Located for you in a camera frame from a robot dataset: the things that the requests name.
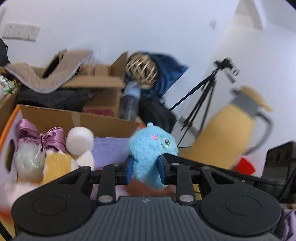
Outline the large brown cardboard box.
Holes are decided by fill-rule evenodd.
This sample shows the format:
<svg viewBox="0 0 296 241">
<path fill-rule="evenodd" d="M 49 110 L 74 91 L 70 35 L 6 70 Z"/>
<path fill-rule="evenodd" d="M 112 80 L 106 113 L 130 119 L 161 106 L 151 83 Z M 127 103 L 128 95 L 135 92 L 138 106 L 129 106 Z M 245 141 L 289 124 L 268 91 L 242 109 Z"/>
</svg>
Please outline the large brown cardboard box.
<svg viewBox="0 0 296 241">
<path fill-rule="evenodd" d="M 124 52 L 110 66 L 82 65 L 78 74 L 59 89 L 91 89 L 93 97 L 86 100 L 82 112 L 117 118 L 126 60 Z"/>
</svg>

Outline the yellow thermos jug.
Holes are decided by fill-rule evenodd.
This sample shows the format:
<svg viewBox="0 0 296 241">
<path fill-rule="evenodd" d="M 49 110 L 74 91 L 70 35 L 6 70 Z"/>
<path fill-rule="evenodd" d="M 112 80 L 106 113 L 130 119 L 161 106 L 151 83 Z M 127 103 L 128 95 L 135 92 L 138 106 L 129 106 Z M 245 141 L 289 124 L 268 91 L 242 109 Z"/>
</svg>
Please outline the yellow thermos jug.
<svg viewBox="0 0 296 241">
<path fill-rule="evenodd" d="M 273 123 L 260 109 L 267 112 L 273 110 L 261 94 L 249 86 L 232 91 L 234 99 L 212 116 L 194 144 L 185 152 L 185 159 L 232 169 L 239 158 L 259 149 L 268 140 Z M 256 146 L 248 147 L 256 117 L 265 121 L 266 131 Z"/>
</svg>

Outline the pink satin bow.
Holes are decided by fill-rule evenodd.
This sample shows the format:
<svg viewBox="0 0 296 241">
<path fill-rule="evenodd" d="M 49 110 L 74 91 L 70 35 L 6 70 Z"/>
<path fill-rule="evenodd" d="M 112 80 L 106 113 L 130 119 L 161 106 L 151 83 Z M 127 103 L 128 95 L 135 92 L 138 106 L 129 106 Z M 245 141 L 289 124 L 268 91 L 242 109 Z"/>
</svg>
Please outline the pink satin bow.
<svg viewBox="0 0 296 241">
<path fill-rule="evenodd" d="M 27 119 L 22 119 L 16 124 L 16 148 L 18 149 L 22 143 L 41 145 L 44 152 L 49 149 L 62 152 L 66 151 L 64 130 L 61 127 L 51 128 L 42 134 Z"/>
</svg>

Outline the small brown cardboard box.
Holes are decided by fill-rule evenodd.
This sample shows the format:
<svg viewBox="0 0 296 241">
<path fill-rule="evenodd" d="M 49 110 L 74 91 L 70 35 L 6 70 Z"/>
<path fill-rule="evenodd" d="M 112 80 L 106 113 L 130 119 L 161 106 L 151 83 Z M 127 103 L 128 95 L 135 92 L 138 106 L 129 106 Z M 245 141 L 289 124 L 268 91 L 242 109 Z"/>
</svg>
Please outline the small brown cardboard box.
<svg viewBox="0 0 296 241">
<path fill-rule="evenodd" d="M 2 133 L 6 122 L 8 121 L 11 113 L 16 105 L 16 98 L 20 91 L 20 83 L 15 79 L 13 75 L 8 73 L 3 67 L 1 67 L 1 102 L 0 102 L 0 132 Z"/>
</svg>

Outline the woven rattan ball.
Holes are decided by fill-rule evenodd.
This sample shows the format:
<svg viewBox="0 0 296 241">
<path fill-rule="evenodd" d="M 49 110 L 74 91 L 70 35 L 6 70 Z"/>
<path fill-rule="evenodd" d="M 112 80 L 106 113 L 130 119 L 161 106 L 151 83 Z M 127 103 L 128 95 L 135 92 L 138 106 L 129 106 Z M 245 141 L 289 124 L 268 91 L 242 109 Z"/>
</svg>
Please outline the woven rattan ball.
<svg viewBox="0 0 296 241">
<path fill-rule="evenodd" d="M 148 54 L 133 53 L 127 60 L 125 73 L 143 89 L 150 89 L 157 80 L 158 68 Z"/>
</svg>

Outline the black fabric under mat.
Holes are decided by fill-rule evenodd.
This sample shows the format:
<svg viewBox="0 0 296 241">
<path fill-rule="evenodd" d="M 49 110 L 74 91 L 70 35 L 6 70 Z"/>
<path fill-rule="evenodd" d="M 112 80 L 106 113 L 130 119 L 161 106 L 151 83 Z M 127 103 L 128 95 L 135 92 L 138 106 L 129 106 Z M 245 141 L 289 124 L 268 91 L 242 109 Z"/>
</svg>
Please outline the black fabric under mat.
<svg viewBox="0 0 296 241">
<path fill-rule="evenodd" d="M 16 103 L 39 108 L 82 112 L 86 100 L 91 97 L 93 97 L 91 89 L 57 89 L 52 93 L 41 94 L 29 88 L 23 88 L 18 94 Z"/>
</svg>

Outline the red cardboard box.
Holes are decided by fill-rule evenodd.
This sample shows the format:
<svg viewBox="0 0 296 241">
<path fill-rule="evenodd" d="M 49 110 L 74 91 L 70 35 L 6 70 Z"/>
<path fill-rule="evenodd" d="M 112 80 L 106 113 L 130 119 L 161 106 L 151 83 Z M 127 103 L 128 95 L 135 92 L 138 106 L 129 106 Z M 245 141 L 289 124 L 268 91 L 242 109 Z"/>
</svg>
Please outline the red cardboard box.
<svg viewBox="0 0 296 241">
<path fill-rule="evenodd" d="M 10 207 L 4 197 L 4 184 L 16 182 L 17 172 L 15 167 L 6 166 L 10 143 L 16 143 L 16 124 L 27 119 L 33 123 L 40 133 L 45 133 L 51 128 L 61 127 L 64 134 L 77 126 L 90 129 L 96 137 L 127 138 L 135 131 L 144 128 L 143 122 L 126 121 L 107 116 L 100 116 L 75 111 L 38 108 L 28 105 L 17 105 L 8 119 L 1 133 L 1 215 L 9 216 Z"/>
</svg>

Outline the blue fluffy plush toy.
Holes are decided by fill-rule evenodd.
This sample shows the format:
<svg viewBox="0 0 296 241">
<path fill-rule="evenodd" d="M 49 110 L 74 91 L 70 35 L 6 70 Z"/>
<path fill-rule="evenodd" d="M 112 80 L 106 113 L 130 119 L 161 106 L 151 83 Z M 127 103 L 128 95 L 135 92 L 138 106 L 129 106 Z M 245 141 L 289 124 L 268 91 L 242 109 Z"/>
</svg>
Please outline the blue fluffy plush toy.
<svg viewBox="0 0 296 241">
<path fill-rule="evenodd" d="M 175 138 L 162 128 L 148 123 L 130 138 L 128 152 L 134 158 L 132 177 L 151 189 L 164 189 L 158 171 L 158 156 L 165 153 L 177 156 L 179 151 Z"/>
</svg>

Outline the purple linen pillow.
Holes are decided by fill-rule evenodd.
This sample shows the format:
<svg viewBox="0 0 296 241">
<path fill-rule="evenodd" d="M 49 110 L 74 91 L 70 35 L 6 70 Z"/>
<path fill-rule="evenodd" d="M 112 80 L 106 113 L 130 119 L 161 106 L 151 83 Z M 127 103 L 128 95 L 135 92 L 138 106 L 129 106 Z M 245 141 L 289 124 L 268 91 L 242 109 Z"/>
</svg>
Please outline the purple linen pillow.
<svg viewBox="0 0 296 241">
<path fill-rule="evenodd" d="M 121 164 L 128 157 L 129 138 L 94 138 L 92 156 L 95 169 L 103 169 L 110 164 Z"/>
</svg>

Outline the white and yellow plush toy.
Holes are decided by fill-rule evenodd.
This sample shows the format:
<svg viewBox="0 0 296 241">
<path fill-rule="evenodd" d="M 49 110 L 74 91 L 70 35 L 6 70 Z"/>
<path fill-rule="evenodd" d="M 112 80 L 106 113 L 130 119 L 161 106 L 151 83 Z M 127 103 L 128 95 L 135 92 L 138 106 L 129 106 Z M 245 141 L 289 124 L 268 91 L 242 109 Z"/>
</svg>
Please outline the white and yellow plush toy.
<svg viewBox="0 0 296 241">
<path fill-rule="evenodd" d="M 78 168 L 77 162 L 70 155 L 50 152 L 45 158 L 44 168 L 40 171 L 30 171 L 28 176 L 19 172 L 15 182 L 4 185 L 1 197 L 12 205 L 20 196 Z"/>
</svg>

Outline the red plastic cup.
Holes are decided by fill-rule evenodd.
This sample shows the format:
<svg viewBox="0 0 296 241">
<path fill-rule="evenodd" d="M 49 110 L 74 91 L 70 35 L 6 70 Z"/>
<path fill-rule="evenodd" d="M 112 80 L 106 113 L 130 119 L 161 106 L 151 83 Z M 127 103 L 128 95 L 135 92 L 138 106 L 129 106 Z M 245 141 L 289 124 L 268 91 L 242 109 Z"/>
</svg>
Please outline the red plastic cup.
<svg viewBox="0 0 296 241">
<path fill-rule="evenodd" d="M 233 171 L 238 172 L 240 174 L 253 175 L 256 169 L 248 159 L 242 157 L 239 159 Z"/>
</svg>

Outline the white sponge block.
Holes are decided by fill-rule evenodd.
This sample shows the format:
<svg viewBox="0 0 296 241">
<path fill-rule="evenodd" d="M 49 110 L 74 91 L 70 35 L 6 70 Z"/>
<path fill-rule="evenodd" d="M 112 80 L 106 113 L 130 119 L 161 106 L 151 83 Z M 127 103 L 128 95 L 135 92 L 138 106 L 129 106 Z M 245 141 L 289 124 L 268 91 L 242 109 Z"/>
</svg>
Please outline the white sponge block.
<svg viewBox="0 0 296 241">
<path fill-rule="evenodd" d="M 91 151 L 84 152 L 76 159 L 76 163 L 79 167 L 88 166 L 91 170 L 95 170 L 94 158 Z"/>
</svg>

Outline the white wall socket strip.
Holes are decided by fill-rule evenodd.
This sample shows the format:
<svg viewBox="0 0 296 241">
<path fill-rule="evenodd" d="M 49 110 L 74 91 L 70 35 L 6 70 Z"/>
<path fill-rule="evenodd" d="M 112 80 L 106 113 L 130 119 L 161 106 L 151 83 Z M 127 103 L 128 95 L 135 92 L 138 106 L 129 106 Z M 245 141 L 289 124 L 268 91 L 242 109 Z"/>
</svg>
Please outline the white wall socket strip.
<svg viewBox="0 0 296 241">
<path fill-rule="evenodd" d="M 2 38 L 36 42 L 40 30 L 41 25 L 7 22 Z"/>
</svg>

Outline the translucent green mesh puff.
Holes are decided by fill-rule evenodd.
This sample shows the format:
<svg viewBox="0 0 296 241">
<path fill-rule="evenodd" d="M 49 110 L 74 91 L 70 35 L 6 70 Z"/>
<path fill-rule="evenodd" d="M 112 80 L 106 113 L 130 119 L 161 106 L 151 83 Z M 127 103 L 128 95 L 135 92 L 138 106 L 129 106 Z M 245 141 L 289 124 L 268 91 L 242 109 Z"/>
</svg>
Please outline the translucent green mesh puff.
<svg viewBox="0 0 296 241">
<path fill-rule="evenodd" d="M 21 143 L 14 154 L 14 163 L 19 175 L 27 180 L 43 177 L 45 154 L 41 144 Z"/>
</svg>

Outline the white foam cylinder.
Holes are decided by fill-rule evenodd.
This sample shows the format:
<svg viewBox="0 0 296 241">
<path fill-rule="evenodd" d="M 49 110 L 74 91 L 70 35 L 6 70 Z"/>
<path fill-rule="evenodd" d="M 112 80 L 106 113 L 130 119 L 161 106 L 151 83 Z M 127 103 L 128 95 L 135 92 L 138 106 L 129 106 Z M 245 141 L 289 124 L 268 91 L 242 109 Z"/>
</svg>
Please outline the white foam cylinder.
<svg viewBox="0 0 296 241">
<path fill-rule="evenodd" d="M 93 132 L 82 126 L 72 128 L 66 138 L 66 149 L 75 156 L 80 156 L 86 151 L 92 151 L 93 145 Z"/>
</svg>

